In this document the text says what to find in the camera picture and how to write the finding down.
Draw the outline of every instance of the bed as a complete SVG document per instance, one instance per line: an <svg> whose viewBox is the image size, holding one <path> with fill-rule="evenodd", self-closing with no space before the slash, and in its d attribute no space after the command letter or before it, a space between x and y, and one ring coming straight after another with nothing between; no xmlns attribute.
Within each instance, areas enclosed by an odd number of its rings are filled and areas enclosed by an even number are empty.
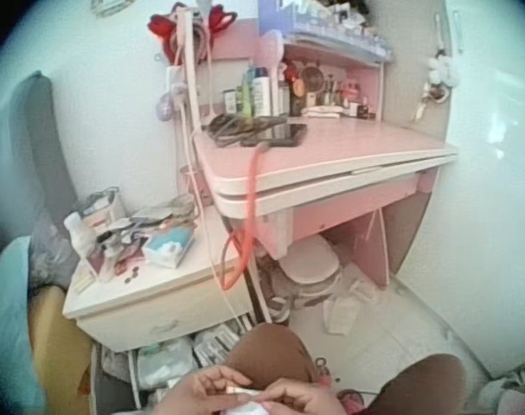
<svg viewBox="0 0 525 415"><path fill-rule="evenodd" d="M60 227L75 202L52 84L36 72L0 109L0 401L10 413L89 413L90 339L62 316L63 289L28 293L30 235L45 214Z"/></svg>

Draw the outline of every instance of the pillow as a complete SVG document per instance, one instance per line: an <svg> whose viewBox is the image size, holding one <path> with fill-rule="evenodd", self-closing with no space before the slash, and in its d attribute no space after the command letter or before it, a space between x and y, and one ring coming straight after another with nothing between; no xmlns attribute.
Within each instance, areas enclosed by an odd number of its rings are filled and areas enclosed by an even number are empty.
<svg viewBox="0 0 525 415"><path fill-rule="evenodd" d="M21 237L0 256L0 400L10 413L47 406L29 343L28 249Z"/></svg>
<svg viewBox="0 0 525 415"><path fill-rule="evenodd" d="M68 291L80 257L70 245L66 230L59 230L44 210L35 222L29 248L29 291L33 296L45 285Z"/></svg>

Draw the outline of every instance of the hand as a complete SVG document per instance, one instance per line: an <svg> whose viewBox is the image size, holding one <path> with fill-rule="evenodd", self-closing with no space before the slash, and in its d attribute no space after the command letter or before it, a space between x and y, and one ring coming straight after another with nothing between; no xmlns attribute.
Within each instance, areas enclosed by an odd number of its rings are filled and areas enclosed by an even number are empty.
<svg viewBox="0 0 525 415"><path fill-rule="evenodd" d="M329 388L297 380L278 380L253 400L260 402L270 415L345 415L346 413Z"/></svg>
<svg viewBox="0 0 525 415"><path fill-rule="evenodd" d="M229 367L212 366L182 379L155 408L154 415L209 415L233 409L247 403L251 396L226 394L226 388L251 383L243 374Z"/></svg>

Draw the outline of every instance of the white nightstand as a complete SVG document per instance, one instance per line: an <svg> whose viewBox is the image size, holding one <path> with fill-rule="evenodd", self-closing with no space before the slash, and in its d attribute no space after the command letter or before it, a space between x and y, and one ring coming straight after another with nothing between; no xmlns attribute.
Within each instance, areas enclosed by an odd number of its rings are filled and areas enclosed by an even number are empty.
<svg viewBox="0 0 525 415"><path fill-rule="evenodd" d="M214 207L206 209L206 222L213 260L219 269L227 231ZM232 244L226 269L231 271L238 258ZM74 289L74 275L64 316L76 319L82 330L115 352L177 338L234 317L212 276L200 223L193 245L176 270L141 264L138 277L127 284L125 280L131 275L129 270L108 283L96 282L80 294ZM238 316L253 311L244 278L226 296Z"/></svg>

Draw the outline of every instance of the desk top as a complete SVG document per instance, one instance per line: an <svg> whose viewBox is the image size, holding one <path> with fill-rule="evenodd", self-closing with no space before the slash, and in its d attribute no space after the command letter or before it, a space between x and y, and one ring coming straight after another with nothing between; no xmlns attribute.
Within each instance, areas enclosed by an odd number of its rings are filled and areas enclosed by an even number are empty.
<svg viewBox="0 0 525 415"><path fill-rule="evenodd" d="M221 251L227 240L227 231L215 207L206 208L206 222L212 258L218 270ZM108 283L95 282L80 294L74 289L76 277L74 274L64 303L64 316L66 318L90 316L211 277L210 255L200 220L197 221L197 225L195 240L182 263L175 270L142 263L139 265L138 277L129 284L126 284L125 280L131 276L132 270L114 277ZM238 257L237 251L231 244L227 249L226 268L232 268ZM78 266L76 273L78 272L83 272L83 268Z"/></svg>
<svg viewBox="0 0 525 415"><path fill-rule="evenodd" d="M456 155L455 147L412 130L356 118L291 118L307 124L303 142L294 148L272 148L260 158L257 190L307 182L326 176ZM195 137L199 158L213 192L246 194L252 148L220 149L206 135Z"/></svg>

